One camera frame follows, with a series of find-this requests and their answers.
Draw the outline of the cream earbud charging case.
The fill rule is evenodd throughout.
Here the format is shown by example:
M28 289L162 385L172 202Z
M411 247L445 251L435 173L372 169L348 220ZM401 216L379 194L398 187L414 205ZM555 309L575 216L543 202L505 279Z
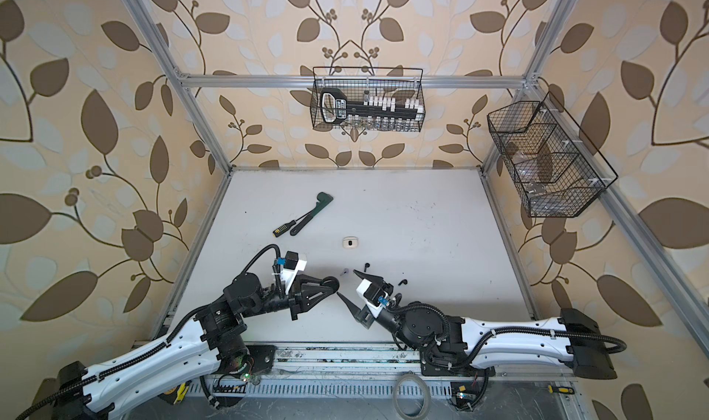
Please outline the cream earbud charging case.
M356 249L359 246L359 240L355 236L349 236L345 237L343 239L343 248L344 249Z

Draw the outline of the black round charging case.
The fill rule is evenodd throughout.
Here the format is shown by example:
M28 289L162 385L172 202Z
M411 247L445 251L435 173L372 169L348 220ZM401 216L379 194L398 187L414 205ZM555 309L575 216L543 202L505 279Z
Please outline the black round charging case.
M336 293L340 288L339 281L332 276L324 278L321 284L330 288L333 293Z

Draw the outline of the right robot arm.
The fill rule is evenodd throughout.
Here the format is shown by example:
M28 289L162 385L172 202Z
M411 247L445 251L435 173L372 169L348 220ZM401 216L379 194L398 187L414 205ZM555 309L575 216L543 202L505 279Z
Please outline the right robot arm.
M355 274L363 304L340 297L352 317L365 328L379 325L396 345L416 351L426 376L472 375L497 366L565 366L580 379L616 379L611 357L627 349L577 309L515 324L454 317L419 301L405 305L382 277Z

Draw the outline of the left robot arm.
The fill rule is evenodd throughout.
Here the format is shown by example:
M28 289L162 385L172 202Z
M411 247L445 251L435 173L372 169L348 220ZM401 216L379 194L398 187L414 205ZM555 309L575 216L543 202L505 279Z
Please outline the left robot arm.
M119 419L127 412L182 383L218 371L230 372L236 360L250 363L242 335L247 318L286 310L296 320L339 289L334 277L304 273L306 259L275 253L273 284L243 269L212 303L188 312L166 335L104 363L62 368L55 391L19 417L46 414L52 419Z

